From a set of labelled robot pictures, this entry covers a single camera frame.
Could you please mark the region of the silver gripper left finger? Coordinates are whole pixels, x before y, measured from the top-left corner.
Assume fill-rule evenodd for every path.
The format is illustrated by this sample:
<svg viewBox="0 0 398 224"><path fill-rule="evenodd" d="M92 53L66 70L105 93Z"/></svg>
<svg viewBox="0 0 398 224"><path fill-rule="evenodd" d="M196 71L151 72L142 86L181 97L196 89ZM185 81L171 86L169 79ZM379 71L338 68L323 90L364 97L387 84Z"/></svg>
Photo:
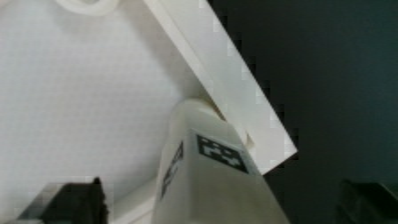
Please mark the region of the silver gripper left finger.
<svg viewBox="0 0 398 224"><path fill-rule="evenodd" d="M108 224L100 178L89 183L48 184L14 223Z"/></svg>

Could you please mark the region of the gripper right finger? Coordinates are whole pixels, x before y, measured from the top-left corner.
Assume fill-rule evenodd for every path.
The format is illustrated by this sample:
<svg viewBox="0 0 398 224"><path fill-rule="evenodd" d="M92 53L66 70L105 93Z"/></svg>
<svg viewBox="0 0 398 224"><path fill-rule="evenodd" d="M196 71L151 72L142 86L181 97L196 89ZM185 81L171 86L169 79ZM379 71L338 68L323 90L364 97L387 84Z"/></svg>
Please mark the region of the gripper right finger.
<svg viewBox="0 0 398 224"><path fill-rule="evenodd" d="M398 185L341 181L336 224L398 224Z"/></svg>

